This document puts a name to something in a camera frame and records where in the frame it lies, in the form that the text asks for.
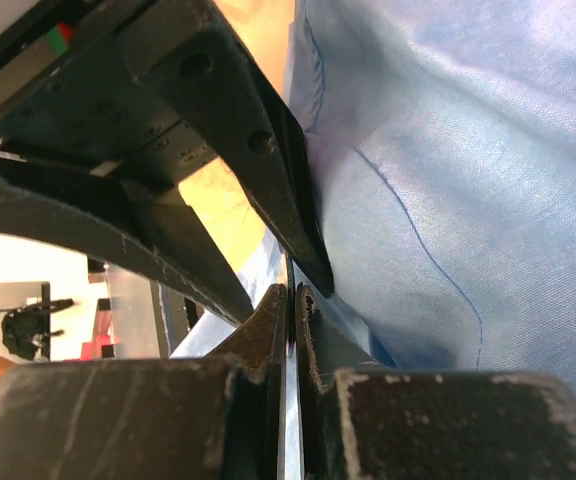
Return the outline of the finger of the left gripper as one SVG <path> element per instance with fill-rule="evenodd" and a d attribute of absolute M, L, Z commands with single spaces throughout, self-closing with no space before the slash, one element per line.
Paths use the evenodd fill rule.
<path fill-rule="evenodd" d="M 78 251 L 167 286 L 233 325 L 251 300 L 176 189 L 0 158 L 0 234 Z"/>
<path fill-rule="evenodd" d="M 152 1 L 119 44 L 133 81 L 224 160 L 302 272 L 332 294 L 304 132 L 216 4 Z"/>

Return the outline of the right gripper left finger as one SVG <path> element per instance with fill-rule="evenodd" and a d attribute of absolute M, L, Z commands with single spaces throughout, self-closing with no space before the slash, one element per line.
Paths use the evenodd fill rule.
<path fill-rule="evenodd" d="M 204 357 L 20 366 L 0 381 L 0 479 L 278 479 L 288 292 Z"/>

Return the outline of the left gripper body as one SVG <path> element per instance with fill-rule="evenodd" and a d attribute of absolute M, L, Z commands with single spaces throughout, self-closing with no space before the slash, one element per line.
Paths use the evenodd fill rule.
<path fill-rule="evenodd" d="M 174 185 L 214 151 L 129 69 L 147 1 L 0 1 L 0 150 Z"/>

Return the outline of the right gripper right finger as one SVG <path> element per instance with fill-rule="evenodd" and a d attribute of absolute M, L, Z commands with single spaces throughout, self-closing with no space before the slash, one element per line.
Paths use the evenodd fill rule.
<path fill-rule="evenodd" d="M 576 398 L 532 372 L 406 371 L 376 361 L 295 293 L 309 479 L 576 479 Z"/>

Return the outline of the light blue shirt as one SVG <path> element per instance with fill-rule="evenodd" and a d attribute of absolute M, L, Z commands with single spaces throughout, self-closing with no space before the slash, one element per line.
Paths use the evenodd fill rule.
<path fill-rule="evenodd" d="M 223 1 L 308 142 L 336 293 L 404 370 L 576 394 L 576 1 Z"/>

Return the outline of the round blue brooch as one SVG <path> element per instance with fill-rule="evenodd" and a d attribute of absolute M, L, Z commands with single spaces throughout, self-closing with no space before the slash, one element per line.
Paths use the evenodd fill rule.
<path fill-rule="evenodd" d="M 287 355 L 293 353 L 296 343 L 296 321 L 295 321 L 295 272 L 292 257 L 284 251 L 282 253 L 282 265 L 284 270 L 285 285 L 287 287 L 287 320 L 286 320 L 286 340 Z"/>

